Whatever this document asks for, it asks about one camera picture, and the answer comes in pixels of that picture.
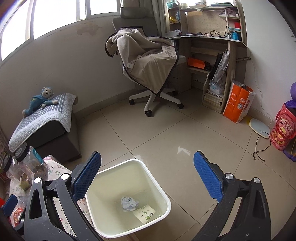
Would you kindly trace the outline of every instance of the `white wire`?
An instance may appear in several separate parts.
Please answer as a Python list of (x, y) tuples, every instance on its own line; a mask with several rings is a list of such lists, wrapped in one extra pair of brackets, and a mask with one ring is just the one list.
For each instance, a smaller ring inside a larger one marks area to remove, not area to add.
[(263, 99), (263, 96), (262, 96), (262, 92), (261, 92), (261, 90), (259, 89), (259, 87), (258, 87), (258, 85), (257, 85), (257, 81), (256, 81), (256, 67), (255, 67), (255, 65), (254, 65), (254, 62), (253, 62), (253, 54), (250, 52), (250, 55), (251, 55), (251, 61), (252, 61), (252, 64), (253, 64), (253, 67), (254, 67), (254, 80), (255, 80), (255, 84), (256, 84), (256, 87), (257, 87), (257, 89), (260, 91), (260, 96), (261, 96), (261, 98), (260, 98), (260, 106), (261, 106), (261, 108), (263, 109), (263, 111), (266, 113), (266, 114), (268, 114), (268, 116), (269, 116), (269, 118), (270, 118), (270, 123), (269, 123), (269, 125), (268, 125), (268, 127), (270, 127), (270, 125), (271, 125), (271, 123), (272, 123), (272, 117), (271, 117), (271, 115), (269, 114), (269, 113), (267, 113), (265, 110), (264, 110), (264, 108), (263, 108), (263, 106), (262, 106), (262, 99)]

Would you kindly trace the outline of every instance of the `window frame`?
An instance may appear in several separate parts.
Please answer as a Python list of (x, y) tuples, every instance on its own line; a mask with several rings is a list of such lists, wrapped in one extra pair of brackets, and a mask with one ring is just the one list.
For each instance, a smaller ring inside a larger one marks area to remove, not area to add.
[[(14, 16), (16, 11), (26, 1), (30, 2), (29, 3), (29, 8), (28, 8), (28, 13), (27, 13), (27, 18), (26, 18), (26, 29), (25, 29), (26, 41), (24, 43), (22, 43), (20, 46), (18, 46), (16, 49), (14, 49), (5, 59), (2, 60), (2, 56), (1, 56), (2, 34), (3, 34), (4, 30), (5, 30), (5, 27), (7, 26), (7, 24), (11, 20), (11, 18)], [(27, 44), (31, 43), (34, 40), (33, 24), (34, 24), (34, 12), (35, 12), (36, 2), (37, 2), (37, 0), (18, 0), (17, 2), (15, 2), (15, 4), (11, 7), (9, 12), (2, 19), (2, 22), (0, 23), (0, 67), (9, 58), (11, 58), (17, 51), (19, 51), (24, 46), (26, 46)], [(60, 31), (61, 29), (67, 28), (69, 26), (76, 25), (78, 22), (80, 22), (82, 20), (89, 20), (89, 19), (94, 19), (94, 18), (99, 18), (99, 17), (120, 15), (120, 7), (121, 7), (120, 0), (116, 0), (116, 2), (117, 2), (117, 12), (106, 12), (106, 13), (98, 13), (98, 14), (93, 14), (93, 15), (91, 15), (91, 11), (90, 11), (90, 0), (85, 0), (85, 2), (86, 2), (85, 3), (86, 14), (85, 14), (84, 19), (80, 18), (80, 4), (79, 4), (79, 0), (76, 0), (76, 22), (61, 26), (61, 27), (59, 27), (57, 29), (54, 29), (54, 30), (40, 36), (39, 38), (46, 37), (48, 35), (53, 34), (54, 32)]]

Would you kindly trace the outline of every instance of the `red bucket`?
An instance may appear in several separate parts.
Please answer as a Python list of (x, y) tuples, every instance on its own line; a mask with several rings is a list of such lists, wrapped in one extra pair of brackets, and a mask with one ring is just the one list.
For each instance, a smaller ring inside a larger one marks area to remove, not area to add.
[(294, 116), (283, 104), (276, 115), (276, 124), (270, 136), (276, 149), (283, 151), (289, 141), (296, 136), (296, 116)]

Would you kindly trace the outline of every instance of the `silver screw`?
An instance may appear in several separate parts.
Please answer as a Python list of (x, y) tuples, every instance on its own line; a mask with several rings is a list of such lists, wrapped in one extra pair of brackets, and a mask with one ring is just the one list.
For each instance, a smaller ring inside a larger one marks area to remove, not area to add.
[(40, 181), (41, 181), (41, 178), (40, 178), (40, 177), (37, 177), (37, 178), (35, 178), (35, 180), (34, 180), (35, 183), (39, 183)]
[(62, 176), (61, 176), (61, 178), (63, 179), (63, 180), (67, 180), (68, 178), (69, 178), (69, 174), (68, 173), (64, 173)]
[(226, 173), (225, 177), (227, 179), (232, 179), (233, 178), (233, 175), (231, 173)]
[(256, 178), (254, 178), (254, 182), (260, 183), (260, 179), (256, 177)]

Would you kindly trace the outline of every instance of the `stack of books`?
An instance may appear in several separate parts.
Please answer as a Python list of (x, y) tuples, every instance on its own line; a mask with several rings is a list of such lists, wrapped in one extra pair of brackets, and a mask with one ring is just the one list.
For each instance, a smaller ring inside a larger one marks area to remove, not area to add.
[(210, 92), (205, 93), (205, 101), (216, 105), (216, 106), (221, 106), (222, 104), (222, 97), (218, 97), (217, 95), (214, 95)]

